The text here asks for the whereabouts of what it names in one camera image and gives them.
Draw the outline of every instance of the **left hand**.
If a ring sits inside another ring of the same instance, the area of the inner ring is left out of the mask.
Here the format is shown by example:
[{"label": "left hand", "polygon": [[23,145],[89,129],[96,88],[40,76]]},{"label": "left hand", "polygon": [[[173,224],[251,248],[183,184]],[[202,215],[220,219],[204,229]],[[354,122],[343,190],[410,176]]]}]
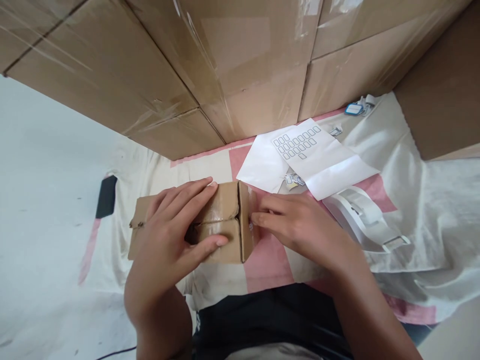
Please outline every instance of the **left hand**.
[{"label": "left hand", "polygon": [[152,200],[138,239],[141,248],[125,284],[125,308],[134,325],[149,316],[163,294],[228,242],[223,235],[209,236],[197,245],[184,239],[192,221],[217,191],[218,184],[211,181],[211,177],[190,181],[163,190]]}]

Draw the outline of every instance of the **stacked cardboard box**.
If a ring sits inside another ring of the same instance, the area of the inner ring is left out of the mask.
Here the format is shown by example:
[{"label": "stacked cardboard box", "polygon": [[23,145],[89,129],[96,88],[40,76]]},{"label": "stacked cardboard box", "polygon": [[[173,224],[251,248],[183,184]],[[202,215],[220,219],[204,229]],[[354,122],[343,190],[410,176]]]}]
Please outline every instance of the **stacked cardboard box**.
[{"label": "stacked cardboard box", "polygon": [[176,160],[391,91],[470,1],[0,0],[0,66]]},{"label": "stacked cardboard box", "polygon": [[395,88],[422,159],[480,157],[480,1]]}]

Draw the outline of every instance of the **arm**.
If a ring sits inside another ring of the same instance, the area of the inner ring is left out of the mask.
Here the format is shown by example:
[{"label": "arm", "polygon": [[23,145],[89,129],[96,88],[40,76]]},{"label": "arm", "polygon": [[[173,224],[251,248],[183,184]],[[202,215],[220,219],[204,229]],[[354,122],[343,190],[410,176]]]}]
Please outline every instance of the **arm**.
[{"label": "arm", "polygon": [[137,333],[137,359],[171,359],[192,338],[192,319],[175,284],[228,239],[212,235],[191,246],[189,225],[217,191],[211,177],[159,193],[150,204],[142,245],[125,284],[125,309]]},{"label": "arm", "polygon": [[253,213],[286,247],[326,268],[356,359],[422,359],[377,286],[361,247],[311,197],[268,195]]}]

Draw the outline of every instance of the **small cardboard box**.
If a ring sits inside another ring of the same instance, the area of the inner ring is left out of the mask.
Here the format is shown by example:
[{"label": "small cardboard box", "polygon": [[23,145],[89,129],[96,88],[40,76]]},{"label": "small cardboard box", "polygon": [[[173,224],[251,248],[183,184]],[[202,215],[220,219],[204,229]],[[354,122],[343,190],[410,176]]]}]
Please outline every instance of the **small cardboard box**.
[{"label": "small cardboard box", "polygon": [[[141,243],[139,237],[145,228],[147,209],[154,196],[141,197],[136,202],[130,222],[133,229],[128,259],[133,260]],[[259,229],[250,222],[250,214],[257,206],[256,194],[243,182],[218,185],[215,195],[190,225],[185,241],[197,244],[210,235],[221,234],[228,243],[212,253],[205,262],[242,264],[247,261],[258,242]]]}]

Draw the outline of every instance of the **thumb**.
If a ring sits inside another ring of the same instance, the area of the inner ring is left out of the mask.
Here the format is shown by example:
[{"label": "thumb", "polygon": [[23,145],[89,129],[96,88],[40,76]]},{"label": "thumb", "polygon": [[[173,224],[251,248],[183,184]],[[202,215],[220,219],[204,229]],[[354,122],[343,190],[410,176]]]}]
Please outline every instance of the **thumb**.
[{"label": "thumb", "polygon": [[185,260],[191,267],[196,268],[211,253],[224,246],[228,242],[229,239],[226,236],[211,235],[200,241],[197,245],[191,247],[188,253],[185,254]]}]

